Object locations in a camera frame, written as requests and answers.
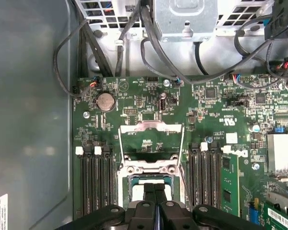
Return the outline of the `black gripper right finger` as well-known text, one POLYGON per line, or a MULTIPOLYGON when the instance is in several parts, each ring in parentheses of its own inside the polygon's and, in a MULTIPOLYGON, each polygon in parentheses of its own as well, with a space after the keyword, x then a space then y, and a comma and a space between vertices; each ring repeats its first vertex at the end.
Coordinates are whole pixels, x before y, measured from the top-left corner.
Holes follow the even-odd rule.
POLYGON ((192 211, 167 200, 164 184, 155 185, 156 201, 166 230, 263 230, 264 227, 213 206, 198 205, 192 211))

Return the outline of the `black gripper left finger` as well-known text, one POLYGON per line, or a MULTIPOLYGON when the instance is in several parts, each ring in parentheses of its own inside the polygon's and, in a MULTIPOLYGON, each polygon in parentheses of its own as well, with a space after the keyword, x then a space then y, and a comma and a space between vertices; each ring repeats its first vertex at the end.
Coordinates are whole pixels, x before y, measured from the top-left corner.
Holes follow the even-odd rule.
POLYGON ((153 230, 156 216, 156 190, 152 183, 144 184, 144 200, 134 201, 125 210, 108 205, 71 221, 59 230, 153 230))

